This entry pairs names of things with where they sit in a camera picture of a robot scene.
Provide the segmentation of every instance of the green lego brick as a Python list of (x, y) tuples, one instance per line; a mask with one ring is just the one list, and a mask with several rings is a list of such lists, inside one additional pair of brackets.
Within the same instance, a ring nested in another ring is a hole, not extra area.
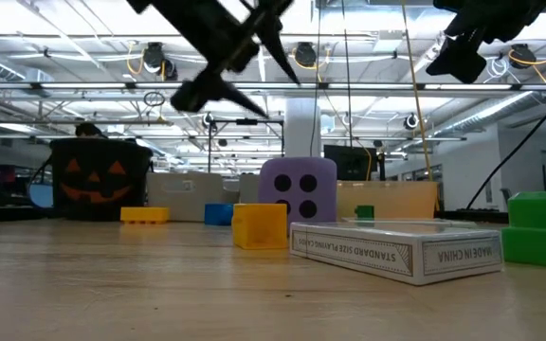
[(374, 206), (358, 206), (355, 208), (357, 219), (374, 219)]
[(509, 200), (511, 227), (546, 229), (546, 192), (523, 192)]
[(507, 227), (501, 233), (506, 261), (546, 266), (546, 229)]

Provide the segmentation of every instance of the white column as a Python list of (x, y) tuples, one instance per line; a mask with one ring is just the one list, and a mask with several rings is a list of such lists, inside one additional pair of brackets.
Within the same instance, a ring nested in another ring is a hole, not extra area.
[(320, 109), (315, 99), (287, 99), (284, 123), (285, 156), (321, 156)]

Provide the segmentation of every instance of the black dot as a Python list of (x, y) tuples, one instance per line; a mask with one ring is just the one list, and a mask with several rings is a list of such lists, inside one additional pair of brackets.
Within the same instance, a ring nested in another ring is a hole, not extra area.
[(307, 193), (314, 191), (317, 187), (318, 179), (311, 174), (303, 175), (300, 179), (300, 188)]
[(278, 191), (288, 191), (292, 187), (292, 180), (285, 174), (275, 177), (275, 189)]
[(300, 204), (299, 212), (302, 218), (313, 218), (318, 214), (318, 206), (311, 200), (305, 200)]
[(292, 211), (292, 207), (290, 206), (290, 203), (288, 203), (287, 201), (285, 200), (278, 200), (277, 201), (277, 204), (285, 204), (285, 212), (287, 214), (290, 214), (290, 211)]

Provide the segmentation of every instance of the yellow block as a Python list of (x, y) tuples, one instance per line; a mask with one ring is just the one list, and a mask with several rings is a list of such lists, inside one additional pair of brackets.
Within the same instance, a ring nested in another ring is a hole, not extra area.
[(433, 219), (436, 182), (338, 181), (337, 217), (355, 217), (357, 206), (374, 206), (375, 219)]
[(284, 204), (237, 204), (231, 225), (233, 243), (243, 249), (288, 247)]
[(167, 207), (122, 207), (121, 221), (129, 224), (165, 224)]

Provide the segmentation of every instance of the person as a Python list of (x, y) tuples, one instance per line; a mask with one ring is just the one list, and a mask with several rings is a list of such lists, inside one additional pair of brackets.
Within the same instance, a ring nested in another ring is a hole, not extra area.
[(76, 137), (107, 138), (94, 123), (84, 122), (75, 128)]

